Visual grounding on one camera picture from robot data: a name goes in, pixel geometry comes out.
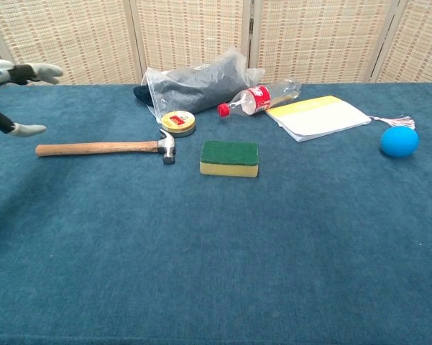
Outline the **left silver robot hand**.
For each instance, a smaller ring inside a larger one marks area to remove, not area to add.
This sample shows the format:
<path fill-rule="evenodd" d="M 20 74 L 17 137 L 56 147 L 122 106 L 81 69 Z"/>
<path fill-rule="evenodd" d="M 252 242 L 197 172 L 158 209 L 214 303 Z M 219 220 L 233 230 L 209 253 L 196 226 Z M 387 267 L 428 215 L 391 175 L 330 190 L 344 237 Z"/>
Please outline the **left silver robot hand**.
<path fill-rule="evenodd" d="M 59 83 L 63 70 L 49 63 L 22 63 L 15 64 L 9 60 L 0 59 L 0 86 L 13 83 L 25 86 L 30 81 Z M 47 127 L 39 124 L 19 124 L 0 112 L 0 131 L 14 137 L 31 137 L 44 133 Z"/>

